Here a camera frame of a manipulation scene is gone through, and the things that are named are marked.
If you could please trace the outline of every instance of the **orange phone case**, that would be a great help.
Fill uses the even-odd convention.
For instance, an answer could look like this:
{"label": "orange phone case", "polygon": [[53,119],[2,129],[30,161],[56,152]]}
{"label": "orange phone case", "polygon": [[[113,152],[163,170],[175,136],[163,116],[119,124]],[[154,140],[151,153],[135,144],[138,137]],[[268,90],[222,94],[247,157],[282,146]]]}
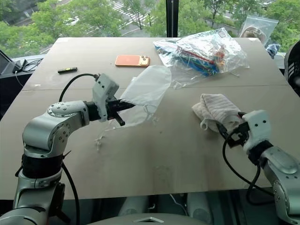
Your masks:
{"label": "orange phone case", "polygon": [[118,55],[114,63],[118,67],[147,67],[150,59],[145,55]]}

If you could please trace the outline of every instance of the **plastic bag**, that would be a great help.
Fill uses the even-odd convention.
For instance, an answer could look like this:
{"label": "plastic bag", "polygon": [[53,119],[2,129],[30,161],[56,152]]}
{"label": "plastic bag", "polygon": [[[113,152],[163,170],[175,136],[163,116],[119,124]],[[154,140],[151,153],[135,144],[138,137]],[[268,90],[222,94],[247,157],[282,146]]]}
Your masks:
{"label": "plastic bag", "polygon": [[[150,66],[135,77],[120,97],[122,101],[135,104],[133,108],[119,113],[125,121],[122,128],[136,126],[151,119],[170,83],[170,70],[159,65]],[[120,127],[115,120],[110,121],[110,129]]]}
{"label": "plastic bag", "polygon": [[240,38],[258,38],[263,45],[266,45],[277,23],[278,20],[248,15]]}
{"label": "plastic bag", "polygon": [[175,89],[217,73],[249,67],[246,53],[224,28],[155,41],[154,46],[171,70],[171,85]]}

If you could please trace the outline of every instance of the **black chair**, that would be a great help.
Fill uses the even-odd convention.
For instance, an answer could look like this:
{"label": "black chair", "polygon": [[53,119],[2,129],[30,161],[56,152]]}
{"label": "black chair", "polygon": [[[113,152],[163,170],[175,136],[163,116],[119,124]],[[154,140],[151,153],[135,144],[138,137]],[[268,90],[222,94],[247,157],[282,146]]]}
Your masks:
{"label": "black chair", "polygon": [[300,97],[300,40],[285,55],[285,78]]}

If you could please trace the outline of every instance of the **white cable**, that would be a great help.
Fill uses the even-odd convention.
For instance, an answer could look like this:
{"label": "white cable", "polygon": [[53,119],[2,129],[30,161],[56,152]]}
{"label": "white cable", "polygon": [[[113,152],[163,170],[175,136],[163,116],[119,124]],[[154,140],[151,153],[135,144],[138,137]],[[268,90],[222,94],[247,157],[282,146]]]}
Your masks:
{"label": "white cable", "polygon": [[170,195],[171,198],[173,199],[174,203],[175,203],[176,205],[179,205],[179,206],[183,209],[183,211],[184,211],[184,213],[186,214],[186,216],[188,216],[188,213],[187,213],[186,209],[183,207],[183,205],[181,205],[181,204],[179,204],[178,202],[176,202],[176,200],[175,200],[175,198],[173,197],[172,194],[169,194],[169,195]]}
{"label": "white cable", "polygon": [[17,71],[15,71],[15,77],[16,77],[17,81],[19,82],[19,84],[20,84],[22,87],[24,87],[24,85],[23,85],[23,84],[21,84],[21,82],[20,82],[20,81],[19,81],[19,79],[18,79],[18,76],[17,76]]}

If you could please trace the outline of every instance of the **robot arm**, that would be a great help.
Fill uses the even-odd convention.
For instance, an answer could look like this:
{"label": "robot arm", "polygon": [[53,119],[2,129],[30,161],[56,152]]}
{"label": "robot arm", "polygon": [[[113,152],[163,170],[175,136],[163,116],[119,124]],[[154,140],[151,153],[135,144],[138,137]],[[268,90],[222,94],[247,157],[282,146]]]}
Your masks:
{"label": "robot arm", "polygon": [[228,138],[227,130],[217,124],[228,145],[242,145],[254,165],[260,165],[273,187],[277,216],[290,224],[300,224],[300,161],[270,142],[270,120],[266,111],[241,113],[244,121],[237,129],[239,139]]}
{"label": "robot arm", "polygon": [[118,111],[133,107],[114,96],[119,86],[102,74],[93,87],[91,102],[58,102],[32,119],[24,129],[22,166],[16,173],[18,185],[13,210],[0,217],[1,224],[46,224],[50,216],[68,222],[61,211],[65,185],[60,183],[63,152],[68,137],[90,121],[116,119]]}

